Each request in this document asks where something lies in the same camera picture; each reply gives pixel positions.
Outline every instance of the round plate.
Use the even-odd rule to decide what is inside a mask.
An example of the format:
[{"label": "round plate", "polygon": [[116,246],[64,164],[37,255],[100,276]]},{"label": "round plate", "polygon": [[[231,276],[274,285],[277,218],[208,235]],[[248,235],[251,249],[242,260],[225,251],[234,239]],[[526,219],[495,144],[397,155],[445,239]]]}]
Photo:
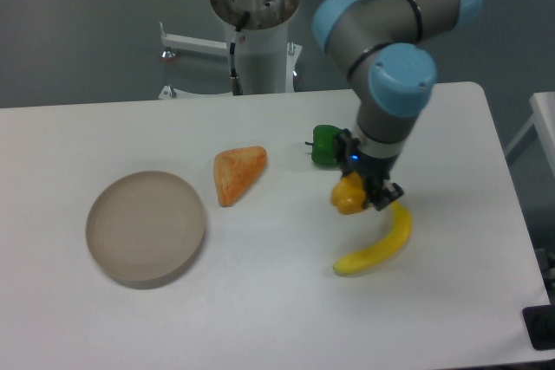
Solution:
[{"label": "round plate", "polygon": [[200,245],[197,192],[165,172],[138,172],[109,186],[88,214],[87,245],[116,281],[148,289],[173,280]]}]

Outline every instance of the cable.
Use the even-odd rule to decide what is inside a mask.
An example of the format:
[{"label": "cable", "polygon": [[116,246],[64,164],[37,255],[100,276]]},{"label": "cable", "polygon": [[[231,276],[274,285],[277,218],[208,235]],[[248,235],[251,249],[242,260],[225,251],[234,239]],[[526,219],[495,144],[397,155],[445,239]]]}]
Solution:
[{"label": "cable", "polygon": [[239,34],[241,33],[241,30],[243,30],[245,25],[249,22],[250,17],[251,17],[251,13],[249,13],[248,11],[243,13],[241,20],[238,22],[237,26],[235,27],[235,32],[233,32],[232,41],[229,44],[229,67],[230,67],[232,81],[238,79],[237,69],[235,69],[235,47],[239,39]]}]

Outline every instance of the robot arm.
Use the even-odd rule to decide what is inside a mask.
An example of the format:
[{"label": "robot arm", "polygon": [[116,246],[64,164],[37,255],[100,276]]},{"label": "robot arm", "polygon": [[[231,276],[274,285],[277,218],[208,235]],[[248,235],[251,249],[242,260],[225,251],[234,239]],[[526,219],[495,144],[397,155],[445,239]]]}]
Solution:
[{"label": "robot arm", "polygon": [[[271,28],[297,9],[298,1],[289,3],[233,0],[219,16],[237,28],[249,12],[246,29]],[[314,35],[361,100],[354,131],[339,133],[334,145],[343,176],[356,172],[362,178],[365,206],[380,210],[403,194],[399,185],[389,183],[389,173],[437,80],[434,60],[413,44],[470,23],[481,4],[482,0],[326,0],[317,10]]]},{"label": "robot arm", "polygon": [[380,210],[403,191],[389,183],[436,83],[434,60],[413,43],[473,21],[482,0],[326,0],[312,29],[361,100],[354,132],[335,137],[343,176],[357,172],[365,204]]}]

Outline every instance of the yellow banana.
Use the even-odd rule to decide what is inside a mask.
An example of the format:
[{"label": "yellow banana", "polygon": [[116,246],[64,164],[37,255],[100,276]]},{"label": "yellow banana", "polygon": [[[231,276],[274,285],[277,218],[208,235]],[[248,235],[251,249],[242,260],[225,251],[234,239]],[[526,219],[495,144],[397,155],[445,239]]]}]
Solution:
[{"label": "yellow banana", "polygon": [[376,266],[393,256],[407,242],[412,230],[410,212],[396,201],[391,206],[393,208],[391,232],[377,243],[339,259],[333,265],[333,270],[338,275],[352,275]]}]

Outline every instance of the green pepper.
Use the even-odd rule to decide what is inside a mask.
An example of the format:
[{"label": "green pepper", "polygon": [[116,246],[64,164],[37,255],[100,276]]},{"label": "green pepper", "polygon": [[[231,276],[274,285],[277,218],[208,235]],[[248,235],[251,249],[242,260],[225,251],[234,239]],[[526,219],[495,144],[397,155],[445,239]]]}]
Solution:
[{"label": "green pepper", "polygon": [[320,166],[337,166],[333,152],[333,138],[342,131],[332,125],[318,125],[312,131],[313,142],[304,142],[312,146],[312,161]]}]

